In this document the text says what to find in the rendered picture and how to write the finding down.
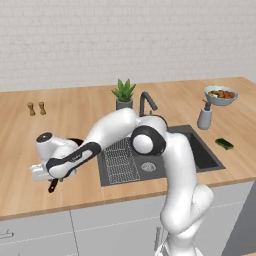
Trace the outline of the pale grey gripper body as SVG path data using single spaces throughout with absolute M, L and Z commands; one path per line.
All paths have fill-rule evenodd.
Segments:
M 47 171 L 43 169 L 43 166 L 41 164 L 38 165 L 32 165 L 30 167 L 30 172 L 32 174 L 32 177 L 35 181 L 42 181 L 42 180 L 50 180 L 51 176 L 48 174 Z

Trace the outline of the dark grey sink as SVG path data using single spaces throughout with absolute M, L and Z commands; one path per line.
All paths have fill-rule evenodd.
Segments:
M 198 173 L 224 169 L 224 165 L 190 125 L 172 126 L 168 131 L 187 137 Z M 129 137 L 103 150 L 97 160 L 102 187 L 165 177 L 162 157 L 139 155 L 132 149 Z

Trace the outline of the green sponge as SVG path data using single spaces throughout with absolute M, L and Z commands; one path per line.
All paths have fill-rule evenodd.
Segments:
M 225 150 L 231 150 L 234 148 L 234 145 L 224 138 L 218 138 L 215 140 L 215 143 L 218 144 L 219 146 L 223 147 Z

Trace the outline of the light grey cupboard front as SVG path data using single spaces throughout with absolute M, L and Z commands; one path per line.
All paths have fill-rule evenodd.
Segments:
M 78 256 L 69 211 L 0 221 L 0 256 Z
M 204 256 L 256 253 L 256 181 L 212 188 L 214 203 L 197 236 Z
M 71 211 L 79 256 L 154 256 L 156 227 L 164 229 L 157 196 Z

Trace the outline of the green potted plant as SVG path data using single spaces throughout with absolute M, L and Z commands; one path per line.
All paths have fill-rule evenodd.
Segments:
M 112 90 L 112 93 L 116 96 L 116 109 L 120 110 L 123 108 L 133 108 L 133 90 L 136 85 L 131 84 L 130 80 L 127 79 L 125 83 L 118 80 L 117 88 Z

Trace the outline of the dark grey tap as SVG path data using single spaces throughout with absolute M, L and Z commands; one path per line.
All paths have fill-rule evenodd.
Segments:
M 141 96 L 140 96 L 140 111 L 139 111 L 139 116 L 140 117 L 144 116 L 145 102 L 149 103 L 152 110 L 156 111 L 158 109 L 157 105 L 155 104 L 155 102 L 153 101 L 153 99 L 151 98 L 149 93 L 144 91 L 144 92 L 141 93 Z

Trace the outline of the grey soap dispenser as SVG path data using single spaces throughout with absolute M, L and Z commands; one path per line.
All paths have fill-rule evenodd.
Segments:
M 211 103 L 206 101 L 205 106 L 200 111 L 200 114 L 197 120 L 197 127 L 201 130 L 207 130 L 210 128 L 211 120 L 212 120 Z

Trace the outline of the grey bowl with food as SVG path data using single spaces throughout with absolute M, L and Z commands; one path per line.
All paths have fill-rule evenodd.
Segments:
M 207 101 L 216 106 L 228 106 L 238 97 L 234 89 L 219 85 L 206 87 L 204 93 Z

